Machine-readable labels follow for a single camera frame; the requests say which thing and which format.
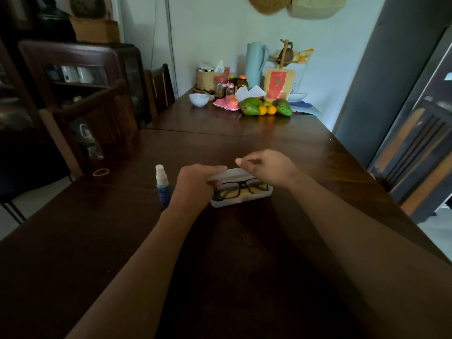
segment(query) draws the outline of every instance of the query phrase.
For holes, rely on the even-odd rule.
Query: eyeglasses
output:
[[[226,200],[238,197],[242,189],[247,190],[251,194],[257,194],[268,191],[268,184],[258,178],[251,178],[242,182],[222,183],[220,187],[215,188],[215,192],[220,199]]]

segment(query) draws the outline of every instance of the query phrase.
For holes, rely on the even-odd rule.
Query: white bowl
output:
[[[300,102],[306,96],[308,96],[308,94],[289,94],[288,102]]]
[[[209,95],[207,94],[195,93],[190,94],[189,97],[192,104],[194,104],[196,107],[205,106],[206,103],[209,102]]]

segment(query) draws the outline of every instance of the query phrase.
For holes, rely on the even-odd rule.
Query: forearm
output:
[[[450,266],[308,176],[300,175],[290,192],[388,327],[405,335],[450,331]]]
[[[174,265],[195,218],[171,206],[165,210],[67,338],[154,337]]]

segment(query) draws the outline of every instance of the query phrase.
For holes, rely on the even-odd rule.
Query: dark wooden table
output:
[[[447,258],[314,116],[245,117],[188,96],[0,242],[0,338],[62,338],[152,230],[155,165],[235,167],[273,148],[349,204]],[[214,209],[193,225],[157,337],[362,338],[378,321],[285,191]]]

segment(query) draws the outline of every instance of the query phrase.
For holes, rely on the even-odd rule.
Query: chair backrest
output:
[[[40,115],[72,177],[76,179],[93,163],[89,148],[97,151],[98,158],[102,158],[138,133],[133,109],[127,84],[119,80],[113,87],[94,93],[67,108],[42,109]],[[74,123],[80,126],[80,130],[84,129],[82,142],[77,139]]]
[[[152,117],[157,117],[175,102],[168,64],[152,71],[144,70]]]
[[[430,216],[452,192],[440,188],[441,194],[435,192],[439,205],[430,203],[426,208],[424,201],[432,198],[434,190],[438,190],[452,169],[451,150],[451,111],[433,102],[423,102],[411,113],[370,172],[415,222],[423,221],[424,215]],[[443,193],[447,195],[440,200]]]

